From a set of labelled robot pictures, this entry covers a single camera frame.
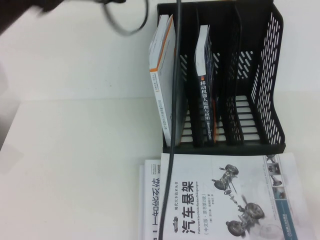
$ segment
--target orange stripe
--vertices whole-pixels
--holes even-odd
[[[157,64],[156,68],[150,69],[150,73],[152,73],[152,72],[157,72],[157,71],[158,71],[158,67],[159,67],[159,64],[160,64],[160,61],[161,61],[161,58],[162,58],[162,54],[164,53],[165,44],[166,44],[166,41],[167,41],[168,34],[169,34],[169,32],[170,32],[170,28],[171,28],[171,26],[172,26],[172,21],[173,21],[173,19],[174,19],[174,18],[172,17],[172,18],[171,18],[171,21],[170,21],[169,29],[168,29],[168,31],[167,31],[166,34],[165,34],[164,42],[163,42],[162,47],[161,47],[161,54],[160,54],[160,58],[159,58],[159,60],[158,60],[158,64]]]

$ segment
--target white desk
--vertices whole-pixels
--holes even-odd
[[[314,226],[319,103],[316,93],[275,96]],[[23,103],[0,152],[0,239],[137,239],[138,166],[161,151],[153,97]]]

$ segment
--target cable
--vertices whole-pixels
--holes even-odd
[[[179,56],[180,56],[180,41],[181,41],[181,18],[182,18],[181,0],[177,0],[176,5],[177,5],[177,25],[176,25],[177,33],[176,33],[176,39],[175,39],[175,55],[174,55],[173,82],[172,82],[171,144],[170,144],[168,174],[166,178],[163,206],[162,206],[162,212],[161,212],[161,218],[160,218],[159,240],[163,240],[163,237],[164,237],[164,225],[165,225],[167,203],[169,198],[172,168],[174,165],[174,155],[175,155],[175,147],[176,147],[176,105],[177,105],[176,99],[177,99],[177,81],[179,76]]]
[[[144,16],[144,20],[143,23],[141,24],[141,26],[133,31],[128,31],[123,29],[114,19],[114,17],[112,16],[112,14],[110,13],[108,7],[107,7],[107,3],[102,3],[102,9],[104,12],[104,15],[106,17],[106,19],[109,21],[110,25],[112,26],[112,28],[118,32],[120,35],[123,36],[131,36],[137,32],[139,32],[145,25],[146,22],[148,20],[148,16],[149,16],[149,1],[145,0],[145,16]]]

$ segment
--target mesh plastic holder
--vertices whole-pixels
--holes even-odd
[[[176,4],[158,5],[158,15]],[[217,142],[206,143],[195,50],[200,25],[210,25],[214,87],[218,90]],[[177,154],[270,155],[283,153],[285,134],[273,95],[283,19],[273,1],[207,1],[182,4],[180,62],[188,113]],[[163,141],[163,152],[170,151]]]

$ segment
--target car suspension book cover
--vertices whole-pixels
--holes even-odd
[[[163,153],[159,203],[168,163]],[[309,223],[292,154],[174,155],[164,239],[312,240]]]

